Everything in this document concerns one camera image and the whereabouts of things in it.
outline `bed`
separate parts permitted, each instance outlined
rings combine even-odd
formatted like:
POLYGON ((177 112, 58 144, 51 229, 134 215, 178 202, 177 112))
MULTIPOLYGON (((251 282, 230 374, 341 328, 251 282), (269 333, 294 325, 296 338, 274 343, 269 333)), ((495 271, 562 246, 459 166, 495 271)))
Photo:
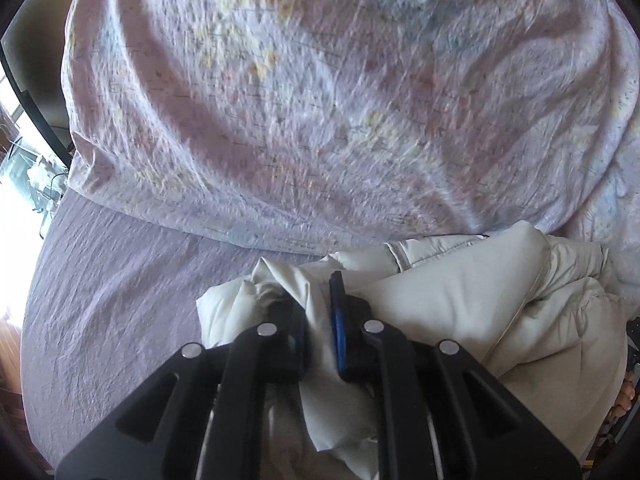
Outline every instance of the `bed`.
POLYGON ((22 347, 52 465, 260 255, 527 219, 608 242, 640 300, 640 54, 614 0, 74 0, 66 36, 75 191, 22 347))

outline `purple bed sheet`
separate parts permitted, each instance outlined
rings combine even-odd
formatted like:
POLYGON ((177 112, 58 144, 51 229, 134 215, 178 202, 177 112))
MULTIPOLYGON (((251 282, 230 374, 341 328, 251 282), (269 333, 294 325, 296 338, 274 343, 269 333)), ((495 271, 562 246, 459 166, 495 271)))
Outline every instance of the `purple bed sheet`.
POLYGON ((160 227, 69 192, 44 242, 22 334, 33 443, 55 467, 181 345, 200 340, 195 300, 248 273, 249 250, 160 227))

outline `crumpled garment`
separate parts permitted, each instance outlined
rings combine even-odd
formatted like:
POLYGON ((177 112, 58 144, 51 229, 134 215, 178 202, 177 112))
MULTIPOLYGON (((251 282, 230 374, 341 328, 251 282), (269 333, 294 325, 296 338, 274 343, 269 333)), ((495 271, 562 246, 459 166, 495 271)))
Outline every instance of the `crumpled garment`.
POLYGON ((638 100, 612 0, 74 0, 66 36, 70 186, 268 250, 552 232, 638 100))
POLYGON ((251 276, 198 300, 202 340, 233 341, 286 291, 304 309, 311 366, 298 387, 268 392, 262 477, 375 478, 374 401, 335 367, 328 280, 414 341, 458 341, 575 456, 590 445, 626 367, 628 311, 608 251, 545 237, 520 222, 503 234, 390 242, 293 266, 261 258, 251 276))

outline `puffer jacket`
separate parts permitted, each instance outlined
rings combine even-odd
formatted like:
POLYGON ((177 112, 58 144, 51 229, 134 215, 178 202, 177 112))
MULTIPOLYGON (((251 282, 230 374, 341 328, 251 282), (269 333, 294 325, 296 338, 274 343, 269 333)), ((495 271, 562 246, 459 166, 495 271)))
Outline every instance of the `puffer jacket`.
POLYGON ((520 222, 501 234, 390 242, 292 266, 265 259, 251 276, 198 300, 207 347, 261 321, 286 290, 304 307, 312 366, 297 387, 268 391, 262 474, 273 479, 373 479, 374 402, 340 380, 329 276, 412 340, 451 338, 581 456, 615 402, 626 365, 628 313, 612 294, 607 249, 545 236, 520 222))

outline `cream fabric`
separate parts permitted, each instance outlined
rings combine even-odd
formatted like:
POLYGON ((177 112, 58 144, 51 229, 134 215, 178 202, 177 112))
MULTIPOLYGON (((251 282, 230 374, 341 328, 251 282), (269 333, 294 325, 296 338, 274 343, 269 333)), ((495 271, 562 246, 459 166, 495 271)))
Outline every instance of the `cream fabric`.
POLYGON ((407 337, 462 344, 580 456, 626 364, 628 315, 610 293, 616 283, 607 256, 600 244, 545 236, 520 222, 487 239, 392 242, 299 267, 261 259, 250 277, 198 300, 202 338, 207 347, 233 341, 283 290, 306 310, 312 366, 299 387, 268 393, 267 478, 377 473, 372 398, 342 382, 334 364, 328 280, 338 269, 348 293, 407 337))

